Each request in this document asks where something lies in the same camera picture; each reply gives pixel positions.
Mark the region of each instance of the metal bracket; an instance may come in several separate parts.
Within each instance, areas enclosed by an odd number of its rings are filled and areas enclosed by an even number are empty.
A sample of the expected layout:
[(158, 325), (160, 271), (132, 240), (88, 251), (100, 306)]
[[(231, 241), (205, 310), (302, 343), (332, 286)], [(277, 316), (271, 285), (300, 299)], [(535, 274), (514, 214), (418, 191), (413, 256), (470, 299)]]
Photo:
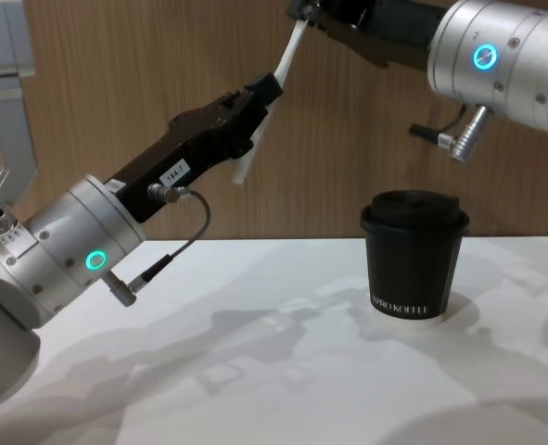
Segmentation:
[(16, 226), (8, 208), (37, 173), (20, 78), (34, 74), (31, 41), (21, 0), (0, 0), (0, 236)]

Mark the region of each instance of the white table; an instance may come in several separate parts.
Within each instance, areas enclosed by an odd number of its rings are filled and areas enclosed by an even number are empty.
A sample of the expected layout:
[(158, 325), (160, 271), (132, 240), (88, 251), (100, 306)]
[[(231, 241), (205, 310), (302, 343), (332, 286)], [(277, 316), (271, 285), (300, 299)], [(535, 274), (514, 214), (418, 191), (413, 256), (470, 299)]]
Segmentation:
[(467, 239), (425, 332), (367, 288), (362, 240), (200, 242), (131, 309), (96, 284), (41, 330), (0, 445), (548, 445), (548, 238)]

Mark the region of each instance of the black paper cup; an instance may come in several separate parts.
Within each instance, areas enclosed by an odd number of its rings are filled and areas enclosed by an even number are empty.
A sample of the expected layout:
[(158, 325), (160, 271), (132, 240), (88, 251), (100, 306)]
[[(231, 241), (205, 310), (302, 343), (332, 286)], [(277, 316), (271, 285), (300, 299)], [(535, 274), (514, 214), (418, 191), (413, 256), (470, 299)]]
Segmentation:
[(376, 196), (362, 211), (373, 306), (403, 320), (440, 320), (469, 217), (459, 199), (423, 191)]

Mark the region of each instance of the wooden wall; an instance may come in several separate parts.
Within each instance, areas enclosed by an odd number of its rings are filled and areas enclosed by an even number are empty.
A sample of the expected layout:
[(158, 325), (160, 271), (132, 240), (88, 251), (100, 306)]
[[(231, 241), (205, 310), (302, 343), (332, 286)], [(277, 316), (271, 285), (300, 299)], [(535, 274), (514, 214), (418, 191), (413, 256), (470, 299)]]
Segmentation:
[[(108, 178), (177, 113), (273, 70), (293, 27), (288, 0), (26, 1), (40, 174), (22, 217), (87, 172)], [(424, 74), (379, 70), (310, 30), (246, 185), (231, 183), (230, 163), (196, 183), (213, 207), (209, 237), (359, 236), (361, 208), (394, 188), (456, 194), (476, 235), (548, 235), (548, 135), (495, 120), (465, 166), (408, 136), (457, 109)], [(187, 237), (201, 219), (186, 202), (146, 229)]]

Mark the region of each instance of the label sticker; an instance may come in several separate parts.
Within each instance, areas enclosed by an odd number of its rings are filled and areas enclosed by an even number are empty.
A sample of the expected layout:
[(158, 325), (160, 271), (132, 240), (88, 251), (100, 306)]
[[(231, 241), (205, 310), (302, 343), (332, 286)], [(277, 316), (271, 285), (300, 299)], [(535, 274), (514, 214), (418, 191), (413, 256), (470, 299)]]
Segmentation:
[(189, 164), (187, 164), (184, 159), (181, 159), (168, 169), (166, 173), (160, 176), (160, 181), (167, 187), (173, 187), (189, 172), (191, 172)]
[(105, 184), (105, 187), (110, 193), (117, 193), (126, 186), (126, 183), (122, 183), (117, 179), (111, 179)]

